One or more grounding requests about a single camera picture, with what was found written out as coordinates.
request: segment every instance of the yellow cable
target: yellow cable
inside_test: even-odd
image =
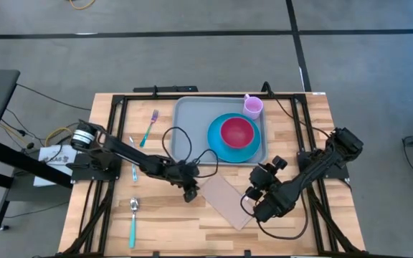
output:
[[[63,130],[66,130],[66,131],[70,132],[70,134],[71,134],[71,136],[72,136],[72,131],[71,131],[69,128],[57,128],[57,129],[53,130],[53,131],[46,137],[46,141],[44,142],[44,145],[47,147],[47,146],[48,146],[47,144],[48,144],[48,142],[49,142],[49,139],[50,139],[55,133],[61,132],[61,131],[63,131]]]
[[[20,135],[15,133],[11,128],[8,128],[7,126],[2,124],[0,124],[0,127],[5,129],[8,133],[11,133],[13,136],[17,137],[21,142],[25,143],[25,145],[28,145],[28,143]]]
[[[86,9],[86,8],[90,7],[93,3],[95,3],[95,0],[92,0],[90,3],[86,4],[86,5],[83,6],[83,7],[76,7],[76,6],[72,3],[72,0],[70,0],[70,3],[71,3],[72,8],[74,8],[74,9],[76,9],[76,10],[83,10],[83,9]]]

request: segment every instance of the gray floor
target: gray floor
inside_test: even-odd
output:
[[[294,6],[300,29],[413,29],[413,1],[297,0]],[[98,0],[84,11],[61,0],[0,0],[0,34],[289,28],[285,2],[277,0]],[[365,143],[349,169],[367,249],[413,256],[413,172],[401,145],[413,134],[413,35],[304,36],[302,44],[313,90],[328,93],[336,125]],[[84,107],[96,92],[152,85],[247,91],[268,80],[274,90],[302,90],[291,36],[0,40],[0,68],[18,69],[20,83]],[[88,117],[23,89],[9,108],[40,136]],[[10,114],[5,118],[16,124]],[[16,147],[1,131],[0,141]],[[0,171],[10,173],[5,166]],[[8,215],[51,205],[15,203]],[[66,209],[6,220],[12,228],[0,232],[0,257],[54,254]]]

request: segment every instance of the purple cup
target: purple cup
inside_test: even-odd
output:
[[[245,104],[243,105],[243,115],[255,120],[261,114],[264,103],[258,97],[245,95]]]

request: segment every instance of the spoon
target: spoon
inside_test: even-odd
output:
[[[135,143],[133,142],[132,137],[128,136],[128,138],[130,140],[131,146],[135,148]],[[132,163],[132,173],[133,173],[133,182],[136,182],[138,180],[138,177],[136,176],[136,166],[133,163]]]
[[[131,233],[130,233],[130,243],[129,246],[130,248],[135,248],[135,240],[136,240],[136,236],[135,236],[135,215],[136,212],[138,211],[138,209],[140,208],[140,204],[138,203],[138,199],[133,197],[132,199],[130,199],[130,209],[133,212],[132,215],[132,228],[131,228]]]

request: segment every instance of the pink bowl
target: pink bowl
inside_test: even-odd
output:
[[[230,148],[244,148],[255,137],[255,130],[244,118],[229,118],[221,125],[221,138]]]

